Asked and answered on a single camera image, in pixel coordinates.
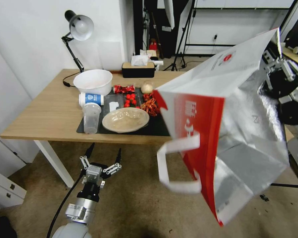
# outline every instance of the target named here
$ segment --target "shopping bag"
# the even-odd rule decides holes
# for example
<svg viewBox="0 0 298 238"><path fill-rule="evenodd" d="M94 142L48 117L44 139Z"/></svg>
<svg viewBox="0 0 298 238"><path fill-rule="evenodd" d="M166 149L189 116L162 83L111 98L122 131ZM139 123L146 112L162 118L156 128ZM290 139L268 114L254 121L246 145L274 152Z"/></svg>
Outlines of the shopping bag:
<svg viewBox="0 0 298 238"><path fill-rule="evenodd" d="M274 29L214 55L154 91L172 141L157 152L159 179L174 192L202 193L227 224L288 166L277 102L265 95L263 51L279 53ZM169 180L166 154L180 152L193 180Z"/></svg>

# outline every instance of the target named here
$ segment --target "white bottle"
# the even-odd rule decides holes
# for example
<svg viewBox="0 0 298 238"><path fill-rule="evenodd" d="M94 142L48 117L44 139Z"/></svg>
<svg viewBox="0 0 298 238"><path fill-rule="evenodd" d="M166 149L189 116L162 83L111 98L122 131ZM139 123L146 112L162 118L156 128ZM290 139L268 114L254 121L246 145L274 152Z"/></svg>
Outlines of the white bottle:
<svg viewBox="0 0 298 238"><path fill-rule="evenodd" d="M87 103L96 103L100 106L104 105L104 96L99 94L80 93L78 103L83 107Z"/></svg>

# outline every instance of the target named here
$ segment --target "lamp shade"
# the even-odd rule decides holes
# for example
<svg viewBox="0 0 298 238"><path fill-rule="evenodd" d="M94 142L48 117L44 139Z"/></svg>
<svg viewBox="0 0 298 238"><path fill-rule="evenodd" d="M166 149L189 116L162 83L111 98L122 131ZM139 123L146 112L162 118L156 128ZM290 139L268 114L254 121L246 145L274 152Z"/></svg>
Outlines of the lamp shade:
<svg viewBox="0 0 298 238"><path fill-rule="evenodd" d="M89 17L76 15L73 11L67 10L65 18L70 23L70 33L74 39L84 41L92 35L94 23Z"/></svg>

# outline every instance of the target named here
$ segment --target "bag handle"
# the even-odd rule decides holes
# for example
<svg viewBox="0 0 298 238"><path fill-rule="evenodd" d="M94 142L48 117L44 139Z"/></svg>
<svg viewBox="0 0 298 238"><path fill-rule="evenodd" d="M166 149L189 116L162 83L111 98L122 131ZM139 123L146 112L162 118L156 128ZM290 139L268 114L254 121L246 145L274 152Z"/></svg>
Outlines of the bag handle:
<svg viewBox="0 0 298 238"><path fill-rule="evenodd" d="M192 150L200 147L200 134L194 132L193 136L179 138L172 141L168 141L163 144L163 146L157 152L158 160L158 172L159 180L163 183L168 189L173 192L180 193L200 193L201 192L201 180L198 172L194 170L194 175L197 178L195 181L188 182L170 182L166 154L180 152L184 150Z"/></svg>

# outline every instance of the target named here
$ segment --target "wooden table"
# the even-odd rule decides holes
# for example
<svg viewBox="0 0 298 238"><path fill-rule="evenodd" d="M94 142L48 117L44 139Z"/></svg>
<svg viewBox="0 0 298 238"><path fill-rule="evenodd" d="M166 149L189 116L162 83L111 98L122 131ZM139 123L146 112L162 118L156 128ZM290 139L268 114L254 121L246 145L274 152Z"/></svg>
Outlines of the wooden table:
<svg viewBox="0 0 298 238"><path fill-rule="evenodd" d="M289 59L295 61L298 64L298 54L293 53L292 50L283 46L282 54L285 55L286 57L288 57Z"/></svg>
<svg viewBox="0 0 298 238"><path fill-rule="evenodd" d="M164 136L77 133L76 129L83 116L78 104L79 91L65 87L62 83L63 78L75 72L77 69L63 69L0 136L5 139L34 140L68 187L72 187L74 181L48 140L124 144L153 144L170 140L170 137ZM158 71L150 80L158 87L182 73ZM67 82L72 84L73 79L74 76L68 78ZM141 85L145 80L148 78L123 78L120 74L113 74L112 84Z"/></svg>

